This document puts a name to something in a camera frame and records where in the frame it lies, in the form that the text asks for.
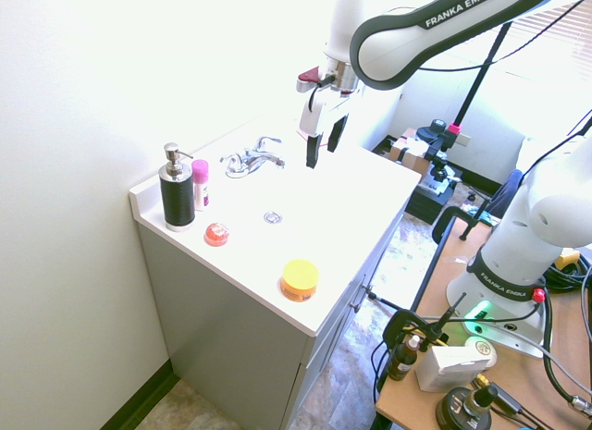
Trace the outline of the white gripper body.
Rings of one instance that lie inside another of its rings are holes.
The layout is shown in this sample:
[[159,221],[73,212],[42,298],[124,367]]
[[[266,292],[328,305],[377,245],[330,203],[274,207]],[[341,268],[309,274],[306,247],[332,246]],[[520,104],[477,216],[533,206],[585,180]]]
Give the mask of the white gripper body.
[[313,102],[304,103],[298,133],[303,138],[328,134],[335,123],[347,116],[362,96],[362,88],[342,93],[330,87],[312,96]]

